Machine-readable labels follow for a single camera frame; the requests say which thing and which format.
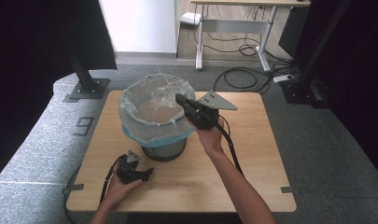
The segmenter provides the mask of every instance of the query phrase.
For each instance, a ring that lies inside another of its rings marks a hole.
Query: wooden table
[[[309,0],[302,2],[297,0],[190,0],[190,2],[202,5],[195,64],[197,70],[203,69],[203,32],[211,32],[261,35],[261,43],[256,47],[256,50],[265,72],[271,71],[264,50],[273,27],[277,7],[308,7],[311,4]],[[208,20],[203,16],[205,5],[265,6],[273,7],[273,9],[267,21]]]
[[[206,92],[196,92],[197,99]],[[296,203],[289,187],[284,165],[261,100],[252,92],[218,92],[238,106],[237,111],[220,110],[231,126],[231,138],[247,180],[258,190],[274,212],[293,212]],[[124,212],[235,212],[212,162],[203,152],[198,135],[193,133],[183,154],[174,161],[157,162],[147,158],[121,129],[118,98],[121,91],[110,92],[92,140],[78,172],[76,184],[83,190],[72,191],[67,208],[95,211],[105,176],[113,161],[132,150],[142,156],[137,170],[154,167],[148,182],[130,192],[118,211]],[[227,142],[222,146],[230,156]]]

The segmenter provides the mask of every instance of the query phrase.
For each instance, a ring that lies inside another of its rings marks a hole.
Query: white wall
[[[99,3],[114,51],[176,53],[178,0],[100,0]]]

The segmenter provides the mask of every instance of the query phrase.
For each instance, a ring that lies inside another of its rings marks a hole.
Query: cable
[[[250,15],[250,11],[251,11],[251,9],[252,9],[252,7],[249,7],[249,9],[247,10],[247,12],[244,14],[244,16],[242,17],[242,20],[244,20],[245,19],[245,17],[246,17],[246,19],[248,18],[248,15]]]
[[[113,165],[110,166],[109,172],[107,173],[107,176],[105,178],[104,187],[102,188],[102,194],[101,199],[99,200],[99,203],[101,203],[104,200],[104,197],[106,195],[107,185],[109,184],[110,176],[113,174],[113,169],[116,166],[116,164],[121,160],[122,156],[118,157],[114,162]]]
[[[250,76],[252,76],[254,78],[254,81],[252,83],[249,83],[249,84],[244,85],[244,86],[236,86],[236,85],[230,83],[229,80],[228,80],[228,75],[232,72],[237,72],[237,71],[249,74]],[[257,71],[257,70],[251,69],[251,68],[246,68],[246,67],[235,67],[235,68],[232,68],[232,69],[229,69],[229,70],[222,72],[217,77],[217,79],[215,80],[212,90],[214,90],[214,91],[216,90],[216,86],[217,86],[218,81],[220,80],[221,77],[223,77],[225,83],[227,85],[235,88],[235,89],[240,89],[241,91],[260,91],[263,87],[255,88],[255,86],[258,82],[257,78],[256,78],[256,74],[260,74],[260,75],[268,77],[268,80],[266,82],[267,84],[268,84],[269,80],[273,78],[273,74],[262,73],[260,71]]]
[[[256,8],[255,16],[253,16],[253,14],[252,14],[252,19],[253,19],[254,21],[256,20],[256,17],[258,16],[258,12],[259,12],[259,7]]]
[[[237,170],[245,177],[244,175],[244,172],[242,171],[241,169],[241,165],[239,164],[238,162],[238,158],[237,158],[237,155],[235,154],[235,148],[234,148],[234,143],[232,142],[231,138],[230,138],[230,135],[228,133],[226,133],[226,131],[223,129],[223,127],[220,126],[220,124],[218,124],[217,121],[214,121],[212,120],[207,114],[205,114],[204,112],[200,112],[200,116],[212,121],[212,123],[215,125],[215,127],[221,132],[221,134],[223,134],[224,138],[226,138],[227,140],[227,143],[229,144],[229,148],[230,148],[230,153],[231,153],[231,156],[232,156],[232,160],[234,161],[234,165],[235,167],[237,168]]]
[[[227,128],[229,130],[229,136],[231,136],[231,133],[230,133],[230,124],[227,122],[227,120],[223,116],[221,116],[221,115],[218,115],[218,116],[221,117],[224,120],[224,122],[226,122]]]
[[[217,8],[217,14],[218,14],[218,16],[219,16],[221,19],[223,19],[223,17],[221,17],[221,16],[220,16],[220,13],[218,12],[218,5],[216,5],[216,8]]]
[[[197,4],[195,5],[195,10],[194,10],[194,14],[197,14]],[[209,10],[209,5],[207,5],[206,7],[206,18],[208,16],[208,10]],[[197,37],[195,35],[195,26],[193,27],[192,29],[192,32],[193,32],[193,36],[194,36],[194,41],[198,44],[198,41],[197,41]],[[209,49],[212,49],[212,50],[215,50],[217,52],[221,52],[221,53],[235,53],[235,52],[240,52],[242,55],[244,56],[254,56],[256,55],[258,52],[256,51],[256,45],[250,45],[250,44],[247,44],[246,40],[252,40],[256,43],[260,43],[258,42],[258,40],[255,40],[253,38],[248,38],[247,35],[245,35],[245,38],[233,38],[233,39],[219,39],[219,38],[214,38],[212,37],[209,33],[208,33],[209,37],[211,39],[214,39],[214,40],[218,40],[218,41],[236,41],[236,40],[244,40],[244,44],[242,46],[240,46],[237,50],[221,50],[221,49],[215,49],[211,46],[208,46],[208,45],[203,45],[203,48],[209,48]],[[246,49],[252,49],[254,52],[251,53],[251,54],[247,54],[247,53],[244,53],[244,50]]]
[[[66,188],[68,189],[69,186],[72,184],[72,181],[73,181],[73,178],[77,175],[78,173],[78,170],[80,169],[81,167],[81,164],[78,166],[78,168],[76,168],[75,172],[72,174],[72,176],[70,177],[69,181],[67,182],[67,185],[66,185]],[[66,217],[67,219],[69,219],[69,221],[72,223],[72,224],[76,224],[73,219],[69,216],[69,213],[68,213],[68,210],[67,210],[67,207],[66,207],[66,204],[67,204],[67,194],[64,194],[63,196],[63,210],[66,214]]]

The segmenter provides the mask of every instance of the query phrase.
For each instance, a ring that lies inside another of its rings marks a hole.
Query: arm
[[[139,179],[128,185],[124,185],[119,180],[119,177],[113,174],[110,178],[106,196],[104,200],[99,204],[98,209],[96,210],[95,215],[92,217],[90,224],[106,223],[112,210],[124,199],[128,191],[136,188],[142,182],[143,181]]]
[[[219,123],[221,126],[224,124],[222,119]],[[276,223],[268,205],[224,154],[218,129],[197,130],[197,133],[243,223]]]

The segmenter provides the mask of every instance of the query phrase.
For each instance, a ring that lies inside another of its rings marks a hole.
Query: clear plastic bag
[[[125,135],[142,147],[161,147],[186,139],[194,129],[175,102],[177,93],[195,100],[195,91],[187,81],[166,74],[144,77],[123,91],[119,116]]]

